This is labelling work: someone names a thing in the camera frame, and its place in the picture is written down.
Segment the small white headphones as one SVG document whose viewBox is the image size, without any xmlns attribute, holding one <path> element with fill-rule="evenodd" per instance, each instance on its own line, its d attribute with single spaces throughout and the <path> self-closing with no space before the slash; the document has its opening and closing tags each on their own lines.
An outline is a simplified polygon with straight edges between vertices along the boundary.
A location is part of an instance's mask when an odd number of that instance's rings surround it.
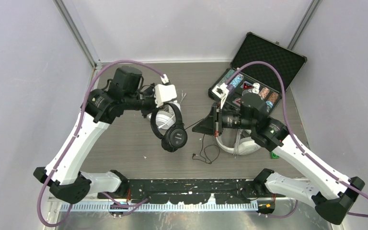
<svg viewBox="0 0 368 230">
<path fill-rule="evenodd" d="M 174 125 L 175 121 L 175 112 L 169 105 L 164 106 L 155 117 L 157 129 L 167 130 Z"/>
</svg>

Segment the large white grey headphones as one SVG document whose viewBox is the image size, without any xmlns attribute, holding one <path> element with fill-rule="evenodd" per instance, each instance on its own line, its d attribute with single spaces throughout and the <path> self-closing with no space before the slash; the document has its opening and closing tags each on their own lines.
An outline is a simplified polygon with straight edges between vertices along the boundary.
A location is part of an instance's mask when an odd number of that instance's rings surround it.
<svg viewBox="0 0 368 230">
<path fill-rule="evenodd" d="M 251 137 L 251 130 L 239 129 L 237 132 L 236 141 L 233 147 L 228 147 L 222 142 L 221 136 L 216 136 L 216 142 L 218 146 L 225 152 L 232 155 L 249 155 L 258 151 L 261 146 L 259 146 Z"/>
</svg>

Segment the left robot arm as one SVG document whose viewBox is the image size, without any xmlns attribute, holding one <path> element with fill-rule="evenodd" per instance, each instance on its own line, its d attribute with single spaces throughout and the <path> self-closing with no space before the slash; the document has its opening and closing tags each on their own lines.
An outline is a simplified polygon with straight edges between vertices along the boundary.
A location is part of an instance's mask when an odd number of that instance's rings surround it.
<svg viewBox="0 0 368 230">
<path fill-rule="evenodd" d="M 128 193 L 128 180 L 120 172 L 87 173 L 81 166 L 99 137 L 125 110 L 152 111 L 162 104 L 160 85 L 153 83 L 144 90 L 142 83 L 139 69 L 122 66 L 105 88 L 89 93 L 66 143 L 46 167 L 34 171 L 54 197 L 76 204 L 89 194 L 105 192 L 123 198 Z"/>
</svg>

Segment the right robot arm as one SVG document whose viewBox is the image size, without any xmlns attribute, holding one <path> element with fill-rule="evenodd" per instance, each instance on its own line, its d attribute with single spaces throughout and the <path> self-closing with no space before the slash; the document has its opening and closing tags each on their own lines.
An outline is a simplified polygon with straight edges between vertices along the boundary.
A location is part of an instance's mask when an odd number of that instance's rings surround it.
<svg viewBox="0 0 368 230">
<path fill-rule="evenodd" d="M 255 192 L 263 197 L 288 196 L 313 207 L 326 221 L 340 225 L 364 188 L 364 181 L 339 173 L 309 149 L 302 152 L 304 144 L 285 124 L 270 117 L 267 108 L 266 102 L 253 93 L 242 96 L 238 112 L 213 103 L 209 114 L 192 131 L 220 136 L 225 128 L 250 130 L 258 146 L 286 160 L 309 180 L 291 179 L 264 168 L 253 180 Z"/>
</svg>

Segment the black headphones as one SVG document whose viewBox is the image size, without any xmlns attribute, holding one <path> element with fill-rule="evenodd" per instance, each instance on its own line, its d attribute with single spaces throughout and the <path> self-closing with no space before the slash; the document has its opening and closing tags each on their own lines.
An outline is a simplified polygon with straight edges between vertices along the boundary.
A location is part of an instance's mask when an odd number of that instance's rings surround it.
<svg viewBox="0 0 368 230">
<path fill-rule="evenodd" d="M 175 123 L 163 135 L 156 124 L 156 116 L 159 109 L 153 110 L 150 118 L 150 126 L 154 135 L 161 140 L 162 148 L 167 152 L 175 152 L 185 146 L 188 140 L 187 132 L 184 128 L 183 118 L 180 109 L 174 103 L 167 103 L 172 108 L 175 116 Z"/>
</svg>

